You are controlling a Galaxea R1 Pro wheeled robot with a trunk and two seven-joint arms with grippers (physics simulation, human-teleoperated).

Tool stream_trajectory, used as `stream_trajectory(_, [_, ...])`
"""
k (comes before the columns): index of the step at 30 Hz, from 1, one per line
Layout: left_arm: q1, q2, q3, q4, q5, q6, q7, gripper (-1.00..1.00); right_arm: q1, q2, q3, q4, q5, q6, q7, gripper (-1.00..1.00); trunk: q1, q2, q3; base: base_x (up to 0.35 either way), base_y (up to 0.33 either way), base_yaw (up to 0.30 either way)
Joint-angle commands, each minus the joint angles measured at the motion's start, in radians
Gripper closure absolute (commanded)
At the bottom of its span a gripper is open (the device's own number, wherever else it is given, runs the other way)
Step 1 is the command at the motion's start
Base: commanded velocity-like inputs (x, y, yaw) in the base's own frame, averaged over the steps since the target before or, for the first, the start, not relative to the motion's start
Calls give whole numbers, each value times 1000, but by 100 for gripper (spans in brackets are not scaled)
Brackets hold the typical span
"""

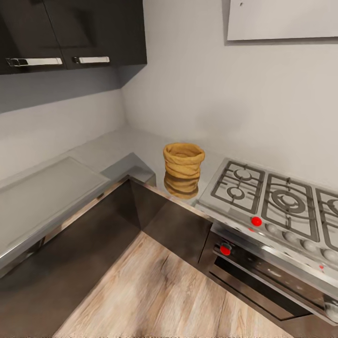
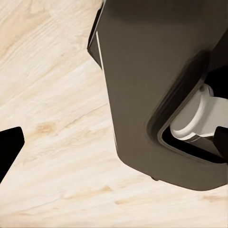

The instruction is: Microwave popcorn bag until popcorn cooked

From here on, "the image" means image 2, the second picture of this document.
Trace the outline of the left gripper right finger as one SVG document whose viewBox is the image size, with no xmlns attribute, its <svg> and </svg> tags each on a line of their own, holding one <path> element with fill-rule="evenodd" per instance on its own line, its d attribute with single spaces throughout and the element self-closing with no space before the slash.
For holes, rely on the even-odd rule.
<svg viewBox="0 0 228 228">
<path fill-rule="evenodd" d="M 214 133 L 213 143 L 228 165 L 228 128 L 218 126 Z"/>
</svg>

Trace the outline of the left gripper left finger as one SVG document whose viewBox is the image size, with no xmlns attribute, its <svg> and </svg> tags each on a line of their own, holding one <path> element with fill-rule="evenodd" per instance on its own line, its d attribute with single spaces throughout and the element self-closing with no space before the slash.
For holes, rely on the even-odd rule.
<svg viewBox="0 0 228 228">
<path fill-rule="evenodd" d="M 0 183 L 25 144 L 20 126 L 0 132 Z"/>
</svg>

